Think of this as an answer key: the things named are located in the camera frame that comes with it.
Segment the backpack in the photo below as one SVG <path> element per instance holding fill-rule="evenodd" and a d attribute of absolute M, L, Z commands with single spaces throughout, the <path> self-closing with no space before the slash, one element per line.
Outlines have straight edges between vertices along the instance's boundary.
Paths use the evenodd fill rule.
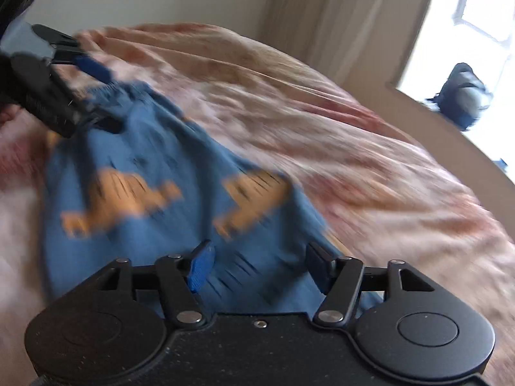
<path fill-rule="evenodd" d="M 444 86 L 429 101 L 436 103 L 440 112 L 460 131 L 466 131 L 490 107 L 493 94 L 465 63 L 454 66 Z"/>

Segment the bright window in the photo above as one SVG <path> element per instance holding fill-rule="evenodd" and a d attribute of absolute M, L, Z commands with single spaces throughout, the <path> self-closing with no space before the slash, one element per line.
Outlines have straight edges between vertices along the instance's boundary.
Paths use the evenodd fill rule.
<path fill-rule="evenodd" d="M 469 64 L 493 92 L 491 107 L 467 136 L 515 180 L 515 0 L 431 0 L 400 91 L 425 102 L 454 65 Z"/>

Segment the blue clothing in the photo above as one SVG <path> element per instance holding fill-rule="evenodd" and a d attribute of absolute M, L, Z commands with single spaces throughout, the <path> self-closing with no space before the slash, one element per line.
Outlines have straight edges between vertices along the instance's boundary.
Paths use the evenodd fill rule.
<path fill-rule="evenodd" d="M 57 145 L 46 175 L 43 254 L 52 297 L 117 257 L 153 264 L 215 246 L 199 293 L 216 312 L 307 312 L 324 296 L 304 264 L 308 243 L 341 253 L 301 188 L 239 158 L 143 83 L 113 83 L 91 101 L 120 134 L 82 127 Z"/>

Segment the curtain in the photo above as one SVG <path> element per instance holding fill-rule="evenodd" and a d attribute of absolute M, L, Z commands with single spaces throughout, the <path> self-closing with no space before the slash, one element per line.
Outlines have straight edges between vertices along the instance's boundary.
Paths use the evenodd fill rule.
<path fill-rule="evenodd" d="M 269 0 L 260 39 L 342 83 L 383 0 Z"/>

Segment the pink bedspread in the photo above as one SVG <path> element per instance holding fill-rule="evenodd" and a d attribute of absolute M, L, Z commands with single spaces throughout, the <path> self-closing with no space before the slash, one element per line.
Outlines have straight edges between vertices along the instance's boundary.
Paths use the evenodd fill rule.
<path fill-rule="evenodd" d="M 148 24 L 79 38 L 118 79 L 148 82 L 238 155 L 297 178 L 354 256 L 380 266 L 405 259 L 481 312 L 498 338 L 486 377 L 515 384 L 513 245 L 410 137 L 306 65 L 229 30 Z M 63 75 L 78 91 L 98 85 L 70 67 Z M 21 115 L 0 133 L 8 135 L 0 158 L 12 147 L 21 158 L 9 169 L 0 160 L 0 281 L 9 286 L 0 295 L 2 385 L 34 376 L 22 338 L 43 303 L 34 241 L 40 129 Z"/>

